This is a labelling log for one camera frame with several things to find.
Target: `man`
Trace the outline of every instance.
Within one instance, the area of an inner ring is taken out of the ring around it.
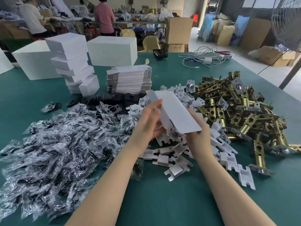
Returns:
[[[88,18],[89,11],[88,11],[88,8],[85,6],[84,0],[80,0],[79,3],[80,3],[80,5],[78,6],[79,7],[79,16]]]
[[[36,0],[26,0],[26,3],[20,7],[20,13],[25,20],[28,29],[35,38],[47,38],[57,35],[56,32],[48,31],[44,28],[43,20],[38,8]]]
[[[115,36],[112,22],[116,22],[113,10],[107,5],[107,0],[99,0],[95,7],[95,21],[99,22],[100,34],[102,36]]]

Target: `stack of flat box blanks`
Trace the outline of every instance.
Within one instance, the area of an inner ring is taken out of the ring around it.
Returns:
[[[107,86],[111,93],[139,94],[150,90],[152,68],[146,64],[114,67],[107,71]]]
[[[66,81],[72,94],[94,95],[99,82],[94,68],[88,65],[88,46],[84,35],[66,33],[45,39],[53,55],[52,65]]]

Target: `workbench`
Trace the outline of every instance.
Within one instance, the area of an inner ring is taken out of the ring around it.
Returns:
[[[159,90],[161,85],[167,87],[181,83],[185,85],[188,79],[200,82],[203,76],[222,78],[228,72],[241,71],[241,79],[247,86],[253,86],[255,92],[261,92],[265,102],[273,102],[274,112],[286,116],[288,129],[285,130],[290,143],[301,144],[301,102],[278,89],[260,76],[251,72],[235,60],[227,60],[216,67],[201,65],[198,69],[186,68],[177,53],[169,53],[168,58],[157,61],[152,53],[138,53],[136,65],[150,60],[152,69],[153,90]],[[94,67],[100,82],[98,93],[105,93],[106,70],[110,67]],[[66,87],[65,80],[45,79],[30,81],[20,68],[15,68],[0,75],[0,116],[1,135],[0,148],[5,147],[10,140],[21,140],[25,129],[33,122],[51,118],[51,114],[40,111],[50,102],[61,102],[62,109],[75,97]],[[237,162],[243,166],[255,164],[250,157],[250,143],[232,143],[239,154]],[[153,165],[145,161],[144,174],[141,181],[130,180],[120,209],[117,224],[122,226],[183,226],[183,225],[223,225],[217,205],[209,186],[198,167],[186,172],[172,182],[164,175],[166,167]],[[266,155],[267,168],[278,172],[273,177],[263,177],[253,172],[256,190],[243,187],[247,194],[263,209],[263,211],[278,225],[300,225],[299,207],[301,203],[301,156],[295,155],[286,159],[279,159]],[[240,184],[238,174],[229,172]],[[70,215],[56,219],[51,225],[64,225]],[[32,216],[21,220],[21,213],[17,210],[1,222],[2,226],[42,226],[49,225],[46,216],[39,217],[32,222]]]

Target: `white cable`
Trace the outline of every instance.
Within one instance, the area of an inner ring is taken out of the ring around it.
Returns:
[[[184,58],[182,63],[185,67],[188,67],[188,68],[194,68],[194,69],[199,68],[199,67],[186,66],[184,64],[184,61],[189,60],[189,59],[194,59],[194,61],[201,63],[207,67],[216,67],[216,66],[222,64],[226,59],[225,59],[225,57],[221,56],[219,53],[217,53],[215,51],[217,51],[216,47],[209,48],[206,46],[202,46],[202,47],[199,47],[194,52],[187,52],[187,53],[179,54],[178,56]],[[212,63],[204,64],[203,62],[204,62],[205,57],[211,57]]]

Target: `worker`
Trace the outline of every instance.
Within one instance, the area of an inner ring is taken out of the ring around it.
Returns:
[[[160,99],[144,108],[124,148],[65,226],[116,224],[126,187],[138,156],[144,152],[153,138],[165,131],[164,128],[158,128],[160,127],[159,108],[162,102]],[[210,144],[209,125],[194,111],[188,111],[202,131],[187,133],[187,144],[209,184],[225,226],[276,226],[214,157]]]
[[[84,0],[80,0],[79,3],[80,3],[80,5],[78,6],[79,7],[79,16],[88,18],[89,17],[89,11],[88,11],[87,6],[85,6]]]
[[[115,36],[112,22],[116,22],[113,10],[107,5],[107,0],[99,0],[95,6],[95,21],[99,22],[100,34],[102,36]]]
[[[28,29],[35,38],[47,38],[57,35],[54,31],[49,31],[44,28],[45,21],[43,20],[37,6],[36,0],[25,0],[26,3],[20,7],[20,14],[25,20]]]

